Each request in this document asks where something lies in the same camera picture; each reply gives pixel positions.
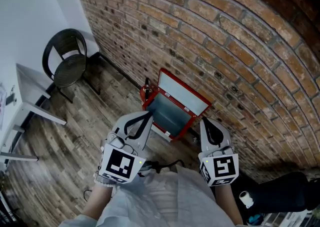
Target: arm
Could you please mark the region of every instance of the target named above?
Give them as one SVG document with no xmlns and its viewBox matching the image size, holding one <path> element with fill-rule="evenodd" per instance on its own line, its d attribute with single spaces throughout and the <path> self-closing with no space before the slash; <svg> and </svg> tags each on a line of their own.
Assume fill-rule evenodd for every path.
<svg viewBox="0 0 320 227">
<path fill-rule="evenodd" d="M 230 217 L 234 225 L 243 225 L 242 217 L 237 207 L 231 185 L 219 185 L 215 187 L 215 200 L 219 207 Z"/>
<path fill-rule="evenodd" d="M 90 198 L 86 203 L 82 214 L 98 220 L 111 199 L 112 189 L 112 187 L 96 184 L 92 189 Z"/>
</svg>

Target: toolbox lid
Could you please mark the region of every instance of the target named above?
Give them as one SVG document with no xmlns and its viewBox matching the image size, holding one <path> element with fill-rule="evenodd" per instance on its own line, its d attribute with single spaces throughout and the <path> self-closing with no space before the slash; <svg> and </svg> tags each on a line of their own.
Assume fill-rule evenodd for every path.
<svg viewBox="0 0 320 227">
<path fill-rule="evenodd" d="M 165 68 L 160 69 L 158 87 L 197 116 L 211 106 L 211 102 Z"/>
</svg>

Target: white wall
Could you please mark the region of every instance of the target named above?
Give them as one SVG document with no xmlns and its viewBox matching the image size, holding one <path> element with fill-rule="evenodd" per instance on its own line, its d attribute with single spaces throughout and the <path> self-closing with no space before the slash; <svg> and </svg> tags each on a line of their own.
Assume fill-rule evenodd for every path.
<svg viewBox="0 0 320 227">
<path fill-rule="evenodd" d="M 99 51 L 80 0 L 57 0 L 69 28 L 77 29 L 86 40 L 88 55 Z"/>
<path fill-rule="evenodd" d="M 88 56 L 99 51 L 80 0 L 0 0 L 0 72 L 4 73 L 8 64 L 20 64 L 47 89 L 52 81 L 43 71 L 43 52 L 52 36 L 67 28 L 83 34 Z M 53 73 L 60 61 L 58 54 L 53 52 L 49 61 Z M 41 96 L 28 86 L 22 93 L 33 103 Z M 21 124 L 27 114 L 21 114 L 16 124 Z"/>
</svg>

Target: person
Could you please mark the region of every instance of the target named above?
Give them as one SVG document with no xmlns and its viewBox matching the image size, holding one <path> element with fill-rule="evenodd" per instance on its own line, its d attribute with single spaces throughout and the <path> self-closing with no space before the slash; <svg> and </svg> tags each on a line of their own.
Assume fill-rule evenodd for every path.
<svg viewBox="0 0 320 227">
<path fill-rule="evenodd" d="M 191 169 L 177 165 L 176 171 L 152 169 L 126 184 L 108 182 L 96 181 L 82 214 L 60 227 L 243 225 L 230 184 L 216 186 L 214 197 L 204 178 Z"/>
</svg>

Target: chair leg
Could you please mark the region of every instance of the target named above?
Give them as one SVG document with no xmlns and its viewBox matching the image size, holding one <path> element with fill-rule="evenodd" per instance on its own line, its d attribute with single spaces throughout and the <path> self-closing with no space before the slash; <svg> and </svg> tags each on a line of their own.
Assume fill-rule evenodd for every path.
<svg viewBox="0 0 320 227">
<path fill-rule="evenodd" d="M 89 85 L 89 87 L 90 87 L 98 96 L 100 96 L 100 90 L 99 90 L 99 91 L 96 90 L 96 89 L 94 88 L 94 86 L 89 82 L 89 80 L 86 79 L 85 76 L 82 76 L 82 77 L 83 77 L 84 81 Z"/>
<path fill-rule="evenodd" d="M 74 102 L 68 97 L 66 96 L 64 93 L 62 93 L 62 91 L 60 90 L 60 88 L 57 88 L 59 93 L 65 98 L 67 99 L 71 104 L 73 104 Z"/>
</svg>

